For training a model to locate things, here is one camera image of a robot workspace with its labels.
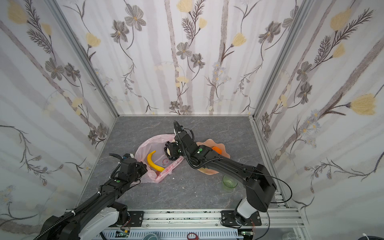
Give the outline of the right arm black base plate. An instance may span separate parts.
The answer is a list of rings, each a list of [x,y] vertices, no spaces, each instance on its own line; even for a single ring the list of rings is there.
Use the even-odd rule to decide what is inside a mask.
[[[259,211],[254,212],[249,219],[243,218],[235,211],[221,211],[221,225],[228,228],[258,227],[262,225]]]

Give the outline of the pink plastic bag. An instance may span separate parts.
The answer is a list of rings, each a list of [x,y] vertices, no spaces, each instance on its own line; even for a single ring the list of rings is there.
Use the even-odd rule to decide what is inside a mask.
[[[156,135],[139,146],[135,157],[147,166],[147,173],[141,178],[141,183],[160,183],[183,161],[183,157],[171,161],[166,155],[166,143],[174,141],[175,136],[174,134]]]

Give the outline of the orange fake orange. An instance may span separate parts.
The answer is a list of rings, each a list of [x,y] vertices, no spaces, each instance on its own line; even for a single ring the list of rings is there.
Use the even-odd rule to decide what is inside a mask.
[[[217,147],[217,146],[213,146],[212,147],[212,150],[214,150],[216,153],[218,153],[219,155],[221,155],[222,154],[222,150],[219,148],[219,147]]]

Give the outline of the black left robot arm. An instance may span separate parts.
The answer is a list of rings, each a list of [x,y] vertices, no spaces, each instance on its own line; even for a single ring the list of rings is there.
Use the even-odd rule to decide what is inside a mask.
[[[141,182],[147,165],[132,154],[110,156],[119,159],[119,164],[97,193],[62,216],[48,218],[36,240],[91,240],[107,227],[122,227],[132,220],[127,206],[117,200],[133,188],[133,183]]]

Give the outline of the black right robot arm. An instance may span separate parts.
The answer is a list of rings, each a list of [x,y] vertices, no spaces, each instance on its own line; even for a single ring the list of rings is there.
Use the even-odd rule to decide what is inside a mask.
[[[256,212],[266,213],[277,190],[275,180],[287,184],[285,181],[270,175],[267,168],[261,164],[250,166],[233,161],[212,147],[198,145],[193,131],[185,129],[174,121],[175,138],[167,142],[165,153],[169,160],[184,158],[188,165],[195,169],[208,169],[224,173],[246,189],[246,197],[236,206],[234,212],[228,216],[222,215],[222,226],[240,228],[248,222],[253,222],[252,215]]]

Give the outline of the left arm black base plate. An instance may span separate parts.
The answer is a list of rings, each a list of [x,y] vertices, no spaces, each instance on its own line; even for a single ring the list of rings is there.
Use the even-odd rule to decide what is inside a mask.
[[[144,220],[144,211],[126,211],[123,216],[122,228],[141,227]]]

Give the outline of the peach scalloped plate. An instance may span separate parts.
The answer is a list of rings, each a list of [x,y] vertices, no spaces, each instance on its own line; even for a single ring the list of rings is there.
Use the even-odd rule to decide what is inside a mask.
[[[224,144],[216,143],[212,139],[208,139],[205,142],[197,142],[197,145],[203,145],[212,148],[215,152],[217,152],[220,155],[223,155],[226,158],[230,158],[231,156],[226,152],[226,147]],[[201,173],[204,173],[206,175],[215,175],[218,174],[218,171],[208,169],[208,168],[200,168],[198,169]]]

